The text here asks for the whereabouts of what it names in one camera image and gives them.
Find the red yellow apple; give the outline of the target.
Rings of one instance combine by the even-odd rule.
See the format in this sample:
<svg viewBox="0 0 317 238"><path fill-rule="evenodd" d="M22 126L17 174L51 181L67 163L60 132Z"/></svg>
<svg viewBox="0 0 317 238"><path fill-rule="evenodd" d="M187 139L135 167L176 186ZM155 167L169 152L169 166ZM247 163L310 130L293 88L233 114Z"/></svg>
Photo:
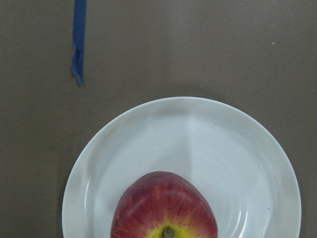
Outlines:
<svg viewBox="0 0 317 238"><path fill-rule="evenodd" d="M216 238L216 219L206 199L171 172L137 179L116 207L112 238Z"/></svg>

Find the white round plate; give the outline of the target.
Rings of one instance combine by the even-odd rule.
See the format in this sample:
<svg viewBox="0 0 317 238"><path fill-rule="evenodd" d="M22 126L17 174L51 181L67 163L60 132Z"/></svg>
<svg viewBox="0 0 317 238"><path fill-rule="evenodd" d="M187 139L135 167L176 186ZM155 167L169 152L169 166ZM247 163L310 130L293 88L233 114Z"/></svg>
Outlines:
<svg viewBox="0 0 317 238"><path fill-rule="evenodd" d="M109 237L123 192L152 171L193 184L213 210L221 238L299 236L299 186L276 139L227 104L172 97L124 112L86 145L64 192L64 237Z"/></svg>

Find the torn blue tape strip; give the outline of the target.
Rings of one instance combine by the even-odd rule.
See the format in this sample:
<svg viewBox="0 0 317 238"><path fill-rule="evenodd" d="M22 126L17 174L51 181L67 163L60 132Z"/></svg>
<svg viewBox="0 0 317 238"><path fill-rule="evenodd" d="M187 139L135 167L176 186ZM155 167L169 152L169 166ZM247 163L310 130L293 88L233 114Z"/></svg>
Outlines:
<svg viewBox="0 0 317 238"><path fill-rule="evenodd" d="M74 1L74 14L73 14L73 56L71 61L72 73L75 75L77 84L82 86L83 69L84 69L84 48L85 48L85 27L86 27L86 0Z"/></svg>

